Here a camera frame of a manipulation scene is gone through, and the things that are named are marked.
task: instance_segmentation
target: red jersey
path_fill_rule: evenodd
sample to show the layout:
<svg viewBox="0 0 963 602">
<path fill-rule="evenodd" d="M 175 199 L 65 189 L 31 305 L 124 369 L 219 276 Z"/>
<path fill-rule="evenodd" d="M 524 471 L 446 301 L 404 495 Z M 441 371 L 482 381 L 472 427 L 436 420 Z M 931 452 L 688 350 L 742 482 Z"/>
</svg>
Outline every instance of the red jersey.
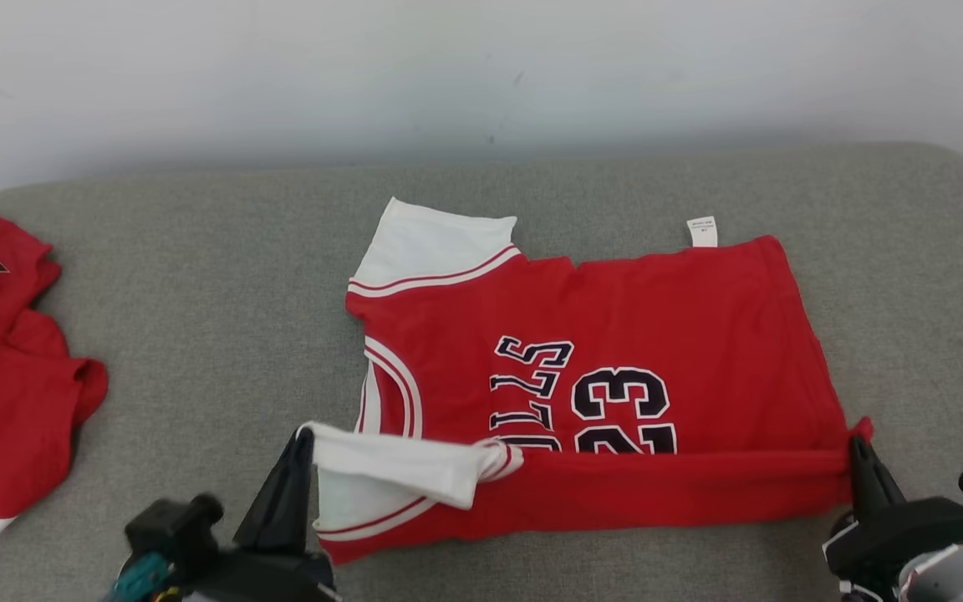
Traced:
<svg viewBox="0 0 963 602">
<path fill-rule="evenodd" d="M 382 216 L 347 297 L 369 359 L 356 434 L 316 430 L 333 560 L 848 501 L 849 430 L 774 237 L 574 266 L 527 259 L 513 224 Z"/>
<path fill-rule="evenodd" d="M 73 428 L 106 394 L 102 363 L 69 358 L 54 320 L 28 308 L 61 272 L 50 248 L 0 217 L 0 533 L 65 479 Z"/>
</svg>

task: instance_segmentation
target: gray cushion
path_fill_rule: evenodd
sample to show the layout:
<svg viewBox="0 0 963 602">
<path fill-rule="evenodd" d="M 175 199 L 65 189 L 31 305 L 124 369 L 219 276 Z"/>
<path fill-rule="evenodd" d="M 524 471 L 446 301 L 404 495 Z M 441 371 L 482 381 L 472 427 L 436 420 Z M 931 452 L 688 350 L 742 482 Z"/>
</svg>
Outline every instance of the gray cushion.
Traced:
<svg viewBox="0 0 963 602">
<path fill-rule="evenodd" d="M 963 157 L 931 145 L 138 176 L 0 193 L 56 245 L 38 308 L 110 395 L 72 476 L 0 537 L 0 599 L 98 599 L 124 523 L 159 496 L 214 492 L 229 537 L 292 428 L 351 427 L 364 370 L 344 290 L 391 195 L 519 216 L 531 257 L 672 252 L 715 214 L 721 243 L 786 245 L 834 385 L 911 497 L 959 496 Z M 739 500 L 731 499 L 737 504 Z M 837 599 L 833 517 L 765 525 L 520 533 L 345 565 L 348 599 Z"/>
</svg>

